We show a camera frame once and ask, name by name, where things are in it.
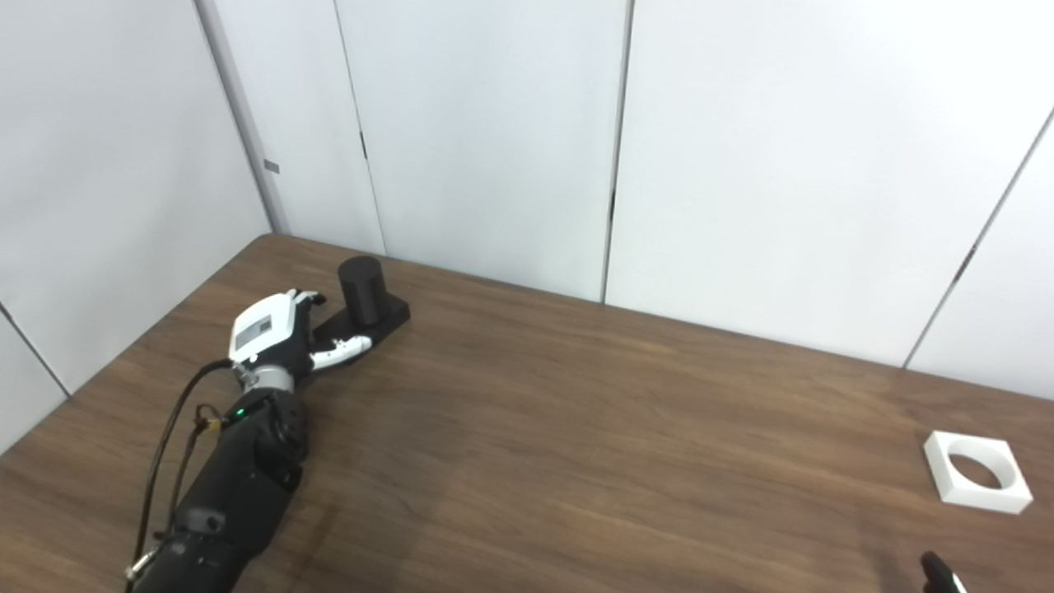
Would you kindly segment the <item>white and black right hand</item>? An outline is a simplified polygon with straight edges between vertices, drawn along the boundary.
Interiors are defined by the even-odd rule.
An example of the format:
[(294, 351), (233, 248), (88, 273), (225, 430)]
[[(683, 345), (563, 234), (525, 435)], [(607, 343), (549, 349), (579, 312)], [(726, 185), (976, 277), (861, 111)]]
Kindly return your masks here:
[(920, 556), (920, 566), (925, 574), (925, 593), (967, 593), (965, 585), (951, 567), (933, 551)]

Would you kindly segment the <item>white and black left hand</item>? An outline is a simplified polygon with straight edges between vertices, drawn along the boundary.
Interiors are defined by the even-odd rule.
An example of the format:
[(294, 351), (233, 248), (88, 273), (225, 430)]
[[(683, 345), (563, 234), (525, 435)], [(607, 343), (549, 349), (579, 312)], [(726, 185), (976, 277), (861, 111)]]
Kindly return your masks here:
[(294, 379), (302, 379), (369, 352), (373, 341), (366, 335), (313, 338), (311, 311), (324, 303), (324, 294), (296, 288), (256, 301), (234, 320), (227, 359), (248, 371), (280, 367)]

